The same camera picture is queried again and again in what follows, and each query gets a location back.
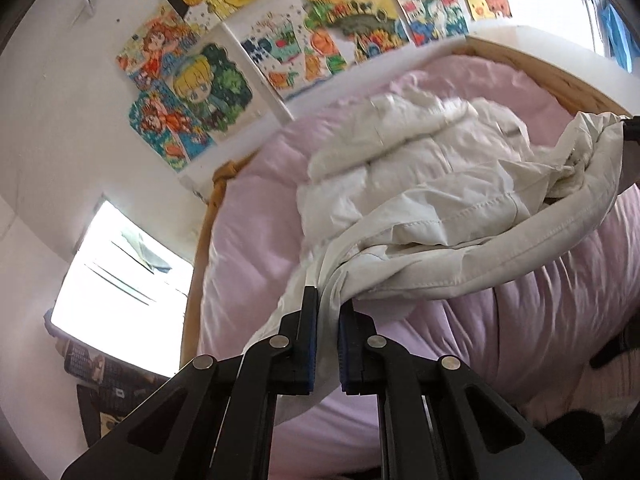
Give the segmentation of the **white pipe on wall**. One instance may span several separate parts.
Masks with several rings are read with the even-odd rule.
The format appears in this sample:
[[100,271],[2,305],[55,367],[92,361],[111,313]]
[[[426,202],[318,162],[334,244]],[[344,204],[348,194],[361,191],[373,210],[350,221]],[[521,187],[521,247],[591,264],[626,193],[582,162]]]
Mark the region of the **white pipe on wall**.
[[587,12],[587,16],[588,16],[589,30],[590,30],[590,36],[591,36],[591,42],[592,42],[592,50],[593,50],[594,53],[599,53],[599,43],[598,43],[597,36],[596,36],[596,26],[594,26],[594,21],[593,21],[593,17],[592,17],[591,3],[592,3],[592,0],[582,0],[582,4],[585,6],[585,9],[586,9],[586,12]]

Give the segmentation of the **wooden bed frame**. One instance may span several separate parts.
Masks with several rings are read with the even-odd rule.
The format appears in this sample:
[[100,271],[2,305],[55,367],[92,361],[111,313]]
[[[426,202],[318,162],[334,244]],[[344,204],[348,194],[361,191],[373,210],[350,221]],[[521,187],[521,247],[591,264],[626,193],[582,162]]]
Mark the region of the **wooden bed frame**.
[[296,265],[302,239],[296,188],[310,153],[359,101],[405,88],[509,107],[539,145],[552,145],[578,112],[639,111],[639,76],[527,27],[473,32],[441,47],[410,48],[357,68],[294,101],[294,119],[213,175],[186,303],[180,362],[198,352],[206,316],[242,344],[265,321]]

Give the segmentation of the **blond boy green drawing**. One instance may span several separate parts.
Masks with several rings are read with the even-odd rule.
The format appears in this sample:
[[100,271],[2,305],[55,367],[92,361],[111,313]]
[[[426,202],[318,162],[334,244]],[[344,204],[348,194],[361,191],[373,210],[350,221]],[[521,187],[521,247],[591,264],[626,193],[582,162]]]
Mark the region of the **blond boy green drawing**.
[[230,139],[267,110],[228,50],[213,41],[196,46],[166,81],[216,143]]

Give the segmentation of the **white puffer jacket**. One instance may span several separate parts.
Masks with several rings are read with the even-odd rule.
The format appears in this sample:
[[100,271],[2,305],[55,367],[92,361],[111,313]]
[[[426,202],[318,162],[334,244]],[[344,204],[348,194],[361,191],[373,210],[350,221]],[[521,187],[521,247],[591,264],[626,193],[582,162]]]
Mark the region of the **white puffer jacket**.
[[541,148],[483,99],[368,99],[311,156],[296,197],[299,267],[259,335],[299,308],[306,286],[328,342],[346,300],[457,297],[556,258],[616,201],[624,119],[579,113]]

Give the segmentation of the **orange-haired girl drawing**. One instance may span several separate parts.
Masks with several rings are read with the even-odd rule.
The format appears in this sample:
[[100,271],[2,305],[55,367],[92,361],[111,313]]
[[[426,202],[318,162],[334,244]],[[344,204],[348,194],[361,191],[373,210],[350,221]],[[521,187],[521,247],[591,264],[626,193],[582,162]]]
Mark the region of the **orange-haired girl drawing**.
[[169,3],[154,13],[126,41],[116,63],[139,90],[168,77],[198,42],[198,35]]

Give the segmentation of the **yellow landscape drawing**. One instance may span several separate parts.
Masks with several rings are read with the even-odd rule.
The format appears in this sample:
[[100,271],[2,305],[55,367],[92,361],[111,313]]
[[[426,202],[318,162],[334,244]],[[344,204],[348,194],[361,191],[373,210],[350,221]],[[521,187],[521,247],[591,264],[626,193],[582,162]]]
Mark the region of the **yellow landscape drawing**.
[[349,42],[363,63],[409,42],[394,0],[305,0],[306,24]]

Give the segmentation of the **pink bed sheet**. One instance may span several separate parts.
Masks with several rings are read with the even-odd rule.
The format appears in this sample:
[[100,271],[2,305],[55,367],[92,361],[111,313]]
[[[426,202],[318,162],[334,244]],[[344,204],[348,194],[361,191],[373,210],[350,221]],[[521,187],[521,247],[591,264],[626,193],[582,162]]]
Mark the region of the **pink bed sheet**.
[[292,122],[231,180],[208,248],[198,348],[225,359],[321,296],[314,392],[282,398],[269,474],[380,461],[346,396],[351,302],[427,359],[524,403],[579,375],[639,305],[639,168],[623,114],[570,113],[520,70],[448,55]]

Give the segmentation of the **window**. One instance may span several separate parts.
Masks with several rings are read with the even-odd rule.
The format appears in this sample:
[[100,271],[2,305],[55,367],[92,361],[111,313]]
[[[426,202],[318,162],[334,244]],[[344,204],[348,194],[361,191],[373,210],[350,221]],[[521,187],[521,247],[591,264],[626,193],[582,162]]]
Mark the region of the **window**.
[[51,324],[87,346],[170,377],[180,367],[193,266],[101,200],[55,299]]

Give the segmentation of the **blue cloth hanging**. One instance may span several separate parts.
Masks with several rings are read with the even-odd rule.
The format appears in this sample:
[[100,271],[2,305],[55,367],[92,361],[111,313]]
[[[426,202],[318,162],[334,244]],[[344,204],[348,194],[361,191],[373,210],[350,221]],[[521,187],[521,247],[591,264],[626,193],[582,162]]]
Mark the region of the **blue cloth hanging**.
[[634,40],[622,17],[608,0],[602,3],[600,19],[608,38],[612,58],[620,68],[632,74],[634,62],[639,59],[638,42]]

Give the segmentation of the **dark bookshelf with items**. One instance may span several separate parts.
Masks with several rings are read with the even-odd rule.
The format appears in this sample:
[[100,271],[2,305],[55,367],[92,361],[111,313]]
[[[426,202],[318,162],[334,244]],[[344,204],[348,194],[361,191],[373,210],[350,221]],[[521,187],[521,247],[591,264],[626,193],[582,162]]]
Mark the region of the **dark bookshelf with items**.
[[168,378],[131,366],[68,336],[52,323],[53,310],[43,315],[55,339],[67,374],[78,380],[76,394],[85,439],[93,446],[124,420]]

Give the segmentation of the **oranges and cup drawing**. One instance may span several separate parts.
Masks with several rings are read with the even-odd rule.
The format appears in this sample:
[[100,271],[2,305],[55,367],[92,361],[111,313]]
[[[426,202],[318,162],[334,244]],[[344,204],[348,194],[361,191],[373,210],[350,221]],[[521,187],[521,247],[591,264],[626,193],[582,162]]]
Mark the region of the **oranges and cup drawing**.
[[317,24],[305,0],[262,0],[238,33],[280,99],[289,100],[355,64],[352,43]]

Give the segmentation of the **red-haired mermaid drawing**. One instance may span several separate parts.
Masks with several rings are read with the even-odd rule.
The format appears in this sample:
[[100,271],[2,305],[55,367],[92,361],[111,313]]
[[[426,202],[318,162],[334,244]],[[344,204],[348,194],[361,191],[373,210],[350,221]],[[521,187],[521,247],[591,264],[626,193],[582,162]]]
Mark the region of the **red-haired mermaid drawing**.
[[215,144],[201,121],[162,80],[141,90],[129,110],[131,128],[175,172]]

